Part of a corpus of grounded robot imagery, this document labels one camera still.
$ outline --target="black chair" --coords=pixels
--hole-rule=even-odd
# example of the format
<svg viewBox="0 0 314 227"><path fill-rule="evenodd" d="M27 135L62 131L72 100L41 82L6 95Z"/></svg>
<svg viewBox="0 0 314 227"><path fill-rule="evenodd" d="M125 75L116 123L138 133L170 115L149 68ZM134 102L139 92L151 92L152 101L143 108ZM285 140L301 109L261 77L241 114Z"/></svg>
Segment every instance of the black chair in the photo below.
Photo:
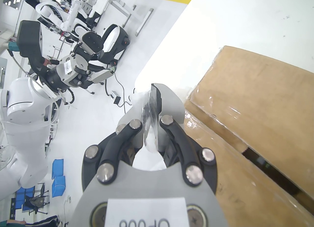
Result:
<svg viewBox="0 0 314 227"><path fill-rule="evenodd" d="M37 196L34 196L36 192L40 192L40 194ZM40 208L43 208L45 205L50 204L50 202L48 203L45 202L45 197L48 197L48 196L45 196L44 194L47 192L49 192L49 190L45 191L45 183L43 183L41 189L34 191L32 197L29 197L25 194L23 210L25 210L24 207L27 207L28 215L30 215L30 213L32 212L35 212L35 214L37 213L48 214L48 213L39 211Z"/></svg>

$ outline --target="desk leg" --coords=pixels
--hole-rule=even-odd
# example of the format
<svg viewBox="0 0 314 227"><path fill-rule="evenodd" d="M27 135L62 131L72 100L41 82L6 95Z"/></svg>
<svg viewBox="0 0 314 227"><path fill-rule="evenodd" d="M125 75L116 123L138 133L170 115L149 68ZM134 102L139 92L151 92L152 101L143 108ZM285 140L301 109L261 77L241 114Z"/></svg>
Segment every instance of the desk leg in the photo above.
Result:
<svg viewBox="0 0 314 227"><path fill-rule="evenodd" d="M123 2L122 0L111 0L111 1L116 1L118 2L125 10L127 10L130 15L132 15L134 18L136 18L139 22L141 22L141 25L138 27L138 29L136 30L135 36L137 37L138 34L140 33L141 29L143 28L143 26L145 25L146 21L148 20L149 16L151 15L151 13L153 12L153 8L150 8L148 13L146 14L146 16L144 17L144 19L142 19L140 16L138 16L134 9L132 10L129 6L127 6L125 4L125 2Z"/></svg>
<svg viewBox="0 0 314 227"><path fill-rule="evenodd" d="M137 37L138 34L140 33L141 29L143 28L144 24L146 23L146 21L148 20L149 16L151 15L151 13L154 11L153 8L150 8L148 13L146 14L144 20L142 21L141 25L138 27L138 29L135 32L135 36Z"/></svg>
<svg viewBox="0 0 314 227"><path fill-rule="evenodd" d="M124 21L124 23L122 24L122 28L124 28L124 26L127 24L129 18L130 18L131 14L129 14L126 18L126 20Z"/></svg>
<svg viewBox="0 0 314 227"><path fill-rule="evenodd" d="M122 14L124 14L126 17L130 16L131 14L127 13L125 10L123 10L120 6L118 6L115 2L111 1L110 4L119 10Z"/></svg>

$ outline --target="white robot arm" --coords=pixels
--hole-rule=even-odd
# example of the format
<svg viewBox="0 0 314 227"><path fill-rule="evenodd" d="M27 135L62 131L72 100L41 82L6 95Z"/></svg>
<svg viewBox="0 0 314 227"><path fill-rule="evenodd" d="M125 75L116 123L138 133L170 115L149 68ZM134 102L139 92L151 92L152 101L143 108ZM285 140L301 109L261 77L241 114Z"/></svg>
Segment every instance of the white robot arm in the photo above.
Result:
<svg viewBox="0 0 314 227"><path fill-rule="evenodd" d="M78 11L81 9L81 0L72 0L72 6L69 11L67 20L60 25L60 29L63 31L72 31L73 25Z"/></svg>

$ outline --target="blue plastic crate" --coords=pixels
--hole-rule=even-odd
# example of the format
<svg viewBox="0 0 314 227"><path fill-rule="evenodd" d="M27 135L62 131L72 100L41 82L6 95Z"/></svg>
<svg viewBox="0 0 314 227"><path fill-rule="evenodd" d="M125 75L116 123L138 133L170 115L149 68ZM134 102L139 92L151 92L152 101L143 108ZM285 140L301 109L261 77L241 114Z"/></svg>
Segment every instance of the blue plastic crate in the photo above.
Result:
<svg viewBox="0 0 314 227"><path fill-rule="evenodd" d="M33 192L35 191L35 186L31 187L31 188L27 188L25 189L25 193L27 194L27 196L32 197L34 194Z"/></svg>
<svg viewBox="0 0 314 227"><path fill-rule="evenodd" d="M55 177L52 184L52 197L60 197L65 191L65 176Z"/></svg>
<svg viewBox="0 0 314 227"><path fill-rule="evenodd" d="M52 163L51 179L63 176L63 159L55 159Z"/></svg>
<svg viewBox="0 0 314 227"><path fill-rule="evenodd" d="M17 193L16 194L16 200L15 200L15 209L21 209L22 205L25 200L25 194L24 193Z"/></svg>
<svg viewBox="0 0 314 227"><path fill-rule="evenodd" d="M24 194L25 193L25 188L20 188L17 192L17 194Z"/></svg>

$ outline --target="person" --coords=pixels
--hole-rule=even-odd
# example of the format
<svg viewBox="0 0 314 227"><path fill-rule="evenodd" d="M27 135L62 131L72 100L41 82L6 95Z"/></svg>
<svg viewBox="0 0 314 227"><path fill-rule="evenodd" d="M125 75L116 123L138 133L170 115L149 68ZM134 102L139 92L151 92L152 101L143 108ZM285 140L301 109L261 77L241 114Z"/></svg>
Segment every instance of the person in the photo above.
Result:
<svg viewBox="0 0 314 227"><path fill-rule="evenodd" d="M17 220L7 220L0 222L0 227L11 226L11 227L22 227L22 226L40 226L40 227L57 227L62 225L60 219L57 215L49 217L45 220L29 224L26 221L17 221Z"/></svg>

